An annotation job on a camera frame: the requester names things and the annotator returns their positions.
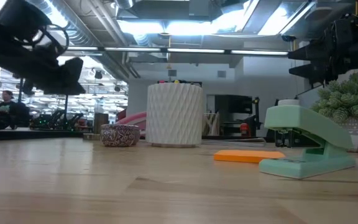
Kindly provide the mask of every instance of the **wooden desk surface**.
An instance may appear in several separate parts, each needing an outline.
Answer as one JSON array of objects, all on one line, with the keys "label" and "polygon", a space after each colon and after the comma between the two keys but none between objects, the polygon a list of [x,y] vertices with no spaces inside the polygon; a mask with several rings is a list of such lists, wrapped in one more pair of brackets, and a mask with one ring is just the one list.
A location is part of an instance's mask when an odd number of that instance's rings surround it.
[{"label": "wooden desk surface", "polygon": [[299,181],[217,150],[1,141],[0,223],[358,223],[358,165]]}]

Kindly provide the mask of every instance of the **black robotic arm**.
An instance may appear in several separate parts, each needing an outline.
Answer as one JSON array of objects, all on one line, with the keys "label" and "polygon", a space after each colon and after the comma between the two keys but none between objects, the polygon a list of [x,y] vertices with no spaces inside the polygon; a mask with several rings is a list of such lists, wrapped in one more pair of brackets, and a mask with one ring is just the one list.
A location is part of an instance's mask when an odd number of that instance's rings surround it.
[{"label": "black robotic arm", "polygon": [[[50,19],[35,6],[24,0],[8,0],[0,11],[0,67],[25,78],[30,93],[33,86],[46,94],[78,95],[85,93],[78,83],[83,61],[73,58],[59,66],[57,57],[64,53],[61,46],[47,31],[53,25]],[[34,40],[38,33],[41,38]],[[47,36],[51,42],[38,45]]]}]

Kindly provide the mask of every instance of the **mint green stapler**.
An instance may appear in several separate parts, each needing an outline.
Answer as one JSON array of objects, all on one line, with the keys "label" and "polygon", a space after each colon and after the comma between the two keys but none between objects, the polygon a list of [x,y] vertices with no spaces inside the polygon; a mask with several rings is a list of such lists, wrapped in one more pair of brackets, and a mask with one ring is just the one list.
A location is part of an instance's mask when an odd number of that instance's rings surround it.
[{"label": "mint green stapler", "polygon": [[[265,127],[278,131],[282,136],[296,134],[313,144],[303,146],[301,156],[262,160],[259,171],[263,173],[304,179],[356,165],[356,160],[347,153],[353,147],[349,133],[308,108],[297,105],[271,107],[266,113]],[[301,145],[293,139],[287,142],[289,145],[282,139],[282,146]]]}]

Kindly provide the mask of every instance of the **pink object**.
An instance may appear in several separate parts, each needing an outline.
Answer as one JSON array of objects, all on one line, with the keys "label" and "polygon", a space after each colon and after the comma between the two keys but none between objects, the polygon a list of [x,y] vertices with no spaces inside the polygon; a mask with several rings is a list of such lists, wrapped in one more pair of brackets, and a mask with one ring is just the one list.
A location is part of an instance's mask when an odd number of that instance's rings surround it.
[{"label": "pink object", "polygon": [[140,130],[146,130],[146,112],[140,112],[119,120],[116,124],[136,125]]}]

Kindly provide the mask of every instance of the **green plant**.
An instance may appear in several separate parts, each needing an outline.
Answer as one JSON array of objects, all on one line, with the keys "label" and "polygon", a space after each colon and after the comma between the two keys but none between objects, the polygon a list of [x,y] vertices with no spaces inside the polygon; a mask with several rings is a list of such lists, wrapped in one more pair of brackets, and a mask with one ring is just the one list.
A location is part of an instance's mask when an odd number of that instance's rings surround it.
[{"label": "green plant", "polygon": [[320,99],[312,110],[343,123],[350,117],[358,118],[358,73],[350,75],[349,80],[339,83],[331,81],[327,88],[318,90]]}]

